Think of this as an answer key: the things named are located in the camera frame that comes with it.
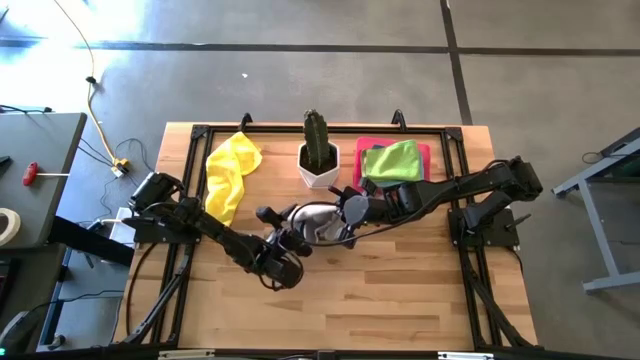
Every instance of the gray floor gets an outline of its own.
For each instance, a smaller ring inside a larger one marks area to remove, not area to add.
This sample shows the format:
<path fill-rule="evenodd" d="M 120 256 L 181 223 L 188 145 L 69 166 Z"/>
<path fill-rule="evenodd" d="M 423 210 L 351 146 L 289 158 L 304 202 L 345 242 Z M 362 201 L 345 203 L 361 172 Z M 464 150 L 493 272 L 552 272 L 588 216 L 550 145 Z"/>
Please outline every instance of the gray floor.
<path fill-rule="evenodd" d="M 86 51 L 64 46 L 78 40 L 73 27 L 56 8 L 38 11 L 45 21 L 28 2 L 19 3 L 0 23 L 0 37 L 59 42 L 0 48 L 2 83 L 11 84 L 0 86 L 0 99 L 83 110 L 90 63 Z M 437 0 L 88 1 L 88 7 L 75 9 L 71 2 L 62 4 L 91 41 L 446 45 Z M 450 4 L 460 46 L 640 48 L 638 1 Z M 388 122 L 401 108 L 410 123 L 461 123 L 448 55 L 100 50 L 95 56 L 103 91 L 94 109 L 107 136 L 114 144 L 140 138 L 152 164 L 167 121 L 239 121 L 247 111 L 256 121 L 299 121 L 305 109 L 316 107 L 333 122 Z M 601 149 L 640 123 L 638 57 L 465 55 L 461 63 L 474 124 L 490 127 L 497 157 L 521 154 L 532 161 L 547 189 L 585 168 L 584 152 Z M 91 126 L 84 138 L 99 144 Z M 142 179 L 146 172 L 136 145 L 118 150 Z M 79 153 L 60 214 L 81 221 L 104 213 L 99 198 L 109 178 L 105 167 Z M 126 181 L 112 183 L 106 205 L 115 210 L 133 189 Z M 534 203 L 514 207 L 533 213 L 520 234 L 539 342 L 553 350 L 637 358 L 640 287 L 594 296 L 582 291 L 582 281 L 606 272 L 579 196 L 557 200 L 545 192 Z M 631 260 L 638 264 L 640 257 Z M 108 312 L 117 305 L 81 306 L 78 311 L 104 310 L 102 335 L 95 338 L 104 343 L 113 326 Z M 65 326 L 73 332 L 72 323 Z"/>

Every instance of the wooden tabletop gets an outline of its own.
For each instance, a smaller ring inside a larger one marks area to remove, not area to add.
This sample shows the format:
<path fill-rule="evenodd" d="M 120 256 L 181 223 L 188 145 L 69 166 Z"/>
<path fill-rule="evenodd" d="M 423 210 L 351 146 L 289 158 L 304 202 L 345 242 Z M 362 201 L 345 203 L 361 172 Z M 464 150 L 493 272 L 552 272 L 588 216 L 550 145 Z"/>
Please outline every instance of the wooden tabletop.
<path fill-rule="evenodd" d="M 167 124 L 158 157 L 159 172 L 182 177 L 192 126 L 193 123 Z M 462 129 L 470 170 L 478 171 L 493 159 L 489 130 L 484 126 Z M 231 135 L 216 134 L 213 148 Z M 358 136 L 330 135 L 341 151 L 340 175 L 335 184 L 339 188 L 351 185 Z M 409 136 L 431 147 L 431 180 L 445 179 L 437 137 L 384 135 L 398 140 Z M 233 229 L 264 236 L 269 227 L 255 217 L 257 207 L 268 205 L 279 211 L 292 203 L 335 199 L 326 190 L 308 189 L 300 177 L 296 154 L 302 134 L 250 133 L 248 137 L 262 149 L 263 160 L 256 171 L 244 178 L 245 195 Z M 453 156 L 457 166 L 458 160 Z M 199 168 L 196 161 L 196 174 Z M 420 221 L 362 239 L 353 250 L 316 248 L 311 257 L 302 258 L 305 275 L 301 283 L 279 292 L 265 289 L 256 276 L 233 264 L 218 244 L 204 240 L 197 246 L 193 260 L 179 346 L 471 350 L 460 261 L 450 244 L 447 227 L 448 208 L 449 205 L 441 205 Z M 143 319 L 158 296 L 167 248 L 158 245 L 141 266 L 132 296 L 132 327 Z M 143 249 L 136 251 L 131 273 Z M 505 249 L 487 248 L 486 252 L 497 303 L 520 333 L 535 343 L 517 259 Z M 167 307 L 164 336 L 173 307 L 172 301 Z M 124 311 L 123 305 L 114 341 L 125 337 Z M 479 314 L 483 334 L 490 339 L 481 305 Z"/>

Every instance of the potted cactus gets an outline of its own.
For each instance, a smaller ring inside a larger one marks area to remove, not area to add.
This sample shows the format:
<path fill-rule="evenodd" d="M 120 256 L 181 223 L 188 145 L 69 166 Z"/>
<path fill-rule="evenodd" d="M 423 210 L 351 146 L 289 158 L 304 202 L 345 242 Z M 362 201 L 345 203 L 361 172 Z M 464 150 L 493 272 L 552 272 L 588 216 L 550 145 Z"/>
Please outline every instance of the potted cactus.
<path fill-rule="evenodd" d="M 298 148 L 298 170 L 310 188 L 328 187 L 340 171 L 340 148 L 329 142 L 324 117 L 315 109 L 304 113 L 304 144 Z"/>

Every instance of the green cloth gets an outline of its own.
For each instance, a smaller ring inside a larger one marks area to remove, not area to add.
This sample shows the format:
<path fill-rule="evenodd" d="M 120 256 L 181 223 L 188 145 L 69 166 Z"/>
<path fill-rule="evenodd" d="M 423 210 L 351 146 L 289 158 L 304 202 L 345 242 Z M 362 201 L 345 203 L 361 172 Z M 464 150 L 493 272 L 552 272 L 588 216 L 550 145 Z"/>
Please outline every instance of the green cloth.
<path fill-rule="evenodd" d="M 362 176 L 372 181 L 418 181 L 422 178 L 420 150 L 415 140 L 401 141 L 363 153 Z"/>

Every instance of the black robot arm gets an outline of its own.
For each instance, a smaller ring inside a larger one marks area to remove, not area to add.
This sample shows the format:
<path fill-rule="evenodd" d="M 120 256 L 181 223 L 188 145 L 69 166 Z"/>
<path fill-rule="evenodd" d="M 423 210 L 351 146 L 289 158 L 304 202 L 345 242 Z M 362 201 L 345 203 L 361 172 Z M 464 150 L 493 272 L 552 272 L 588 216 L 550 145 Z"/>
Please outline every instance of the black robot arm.
<path fill-rule="evenodd" d="M 368 193 L 376 192 L 375 185 L 366 179 L 363 185 Z M 450 180 L 416 181 L 385 188 L 382 199 L 345 190 L 342 194 L 349 194 L 341 200 L 343 219 L 349 228 L 345 237 L 364 224 L 394 225 L 419 220 L 440 204 L 490 191 L 493 194 L 483 202 L 467 208 L 471 217 L 490 217 L 513 201 L 532 201 L 542 192 L 542 185 L 531 164 L 515 157 L 493 161 L 479 172 Z"/>
<path fill-rule="evenodd" d="M 198 198 L 182 196 L 180 201 L 173 201 L 171 195 L 180 191 L 180 181 L 170 175 L 153 173 L 145 179 L 129 201 L 132 210 L 139 215 L 124 220 L 136 229 L 136 241 L 154 238 L 158 242 L 162 239 L 164 242 L 188 243 L 206 235 L 220 244 L 248 273 L 266 276 L 284 288 L 292 288 L 300 281 L 300 264 L 287 256 L 291 252 L 298 256 L 311 254 L 308 245 L 296 241 L 299 236 L 277 223 L 278 227 L 267 239 L 236 232 L 207 214 Z M 270 208 L 263 208 L 259 209 L 258 217 L 261 211 L 275 214 Z"/>

